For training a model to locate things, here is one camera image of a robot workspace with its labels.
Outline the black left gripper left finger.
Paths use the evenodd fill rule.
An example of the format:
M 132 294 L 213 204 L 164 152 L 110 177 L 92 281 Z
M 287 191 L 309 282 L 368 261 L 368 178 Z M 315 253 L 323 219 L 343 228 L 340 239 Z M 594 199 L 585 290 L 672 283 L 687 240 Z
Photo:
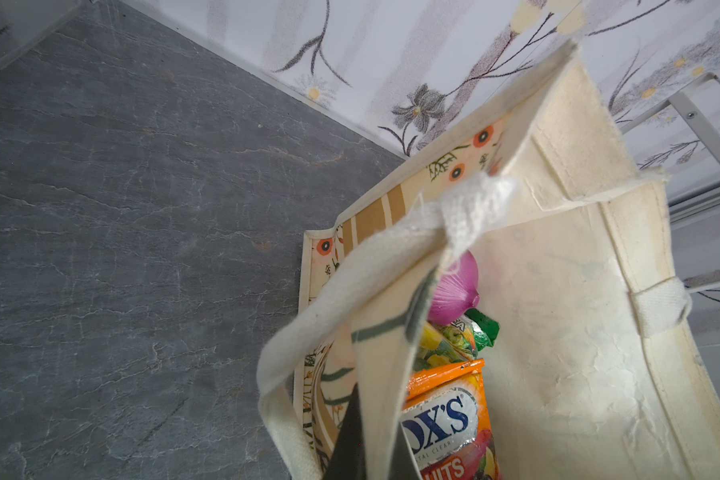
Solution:
M 365 442 L 358 385 L 350 396 L 324 480 L 366 480 Z

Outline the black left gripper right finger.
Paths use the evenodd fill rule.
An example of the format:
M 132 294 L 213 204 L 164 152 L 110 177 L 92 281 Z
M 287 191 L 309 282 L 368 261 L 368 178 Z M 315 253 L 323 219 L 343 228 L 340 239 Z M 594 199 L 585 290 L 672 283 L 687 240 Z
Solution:
M 397 426 L 392 459 L 388 474 L 389 480 L 420 480 L 420 472 L 411 447 L 405 437 L 402 425 Z

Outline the orange snack bag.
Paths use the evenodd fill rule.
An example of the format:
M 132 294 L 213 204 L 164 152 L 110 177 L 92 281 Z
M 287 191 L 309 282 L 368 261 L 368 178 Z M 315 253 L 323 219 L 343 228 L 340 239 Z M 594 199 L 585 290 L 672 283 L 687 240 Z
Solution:
M 401 426 L 423 479 L 500 479 L 482 359 L 412 375 Z

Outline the green snack bag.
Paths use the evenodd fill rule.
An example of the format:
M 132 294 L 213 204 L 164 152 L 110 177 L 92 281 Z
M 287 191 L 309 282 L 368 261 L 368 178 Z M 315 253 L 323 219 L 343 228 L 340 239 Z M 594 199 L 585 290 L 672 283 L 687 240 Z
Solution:
M 473 361 L 483 349 L 495 345 L 499 332 L 500 324 L 475 308 L 445 326 L 427 322 L 419 339 L 413 371 Z

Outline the purple onion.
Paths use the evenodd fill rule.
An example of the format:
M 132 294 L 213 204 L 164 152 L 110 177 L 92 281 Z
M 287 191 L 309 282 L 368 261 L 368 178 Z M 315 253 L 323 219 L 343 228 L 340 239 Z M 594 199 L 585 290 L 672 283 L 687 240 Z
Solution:
M 428 313 L 428 320 L 446 326 L 458 320 L 480 301 L 478 293 L 479 268 L 473 254 L 467 250 L 441 277 Z

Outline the cream floral grocery tote bag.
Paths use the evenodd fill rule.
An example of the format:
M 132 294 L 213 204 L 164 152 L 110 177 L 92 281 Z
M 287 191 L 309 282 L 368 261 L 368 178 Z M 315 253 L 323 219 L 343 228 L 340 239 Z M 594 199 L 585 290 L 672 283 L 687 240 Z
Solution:
M 290 476 L 323 479 L 358 385 L 367 479 L 388 479 L 435 289 L 469 250 L 500 324 L 475 359 L 500 479 L 720 479 L 665 182 L 570 41 L 307 231 L 298 315 L 256 375 Z

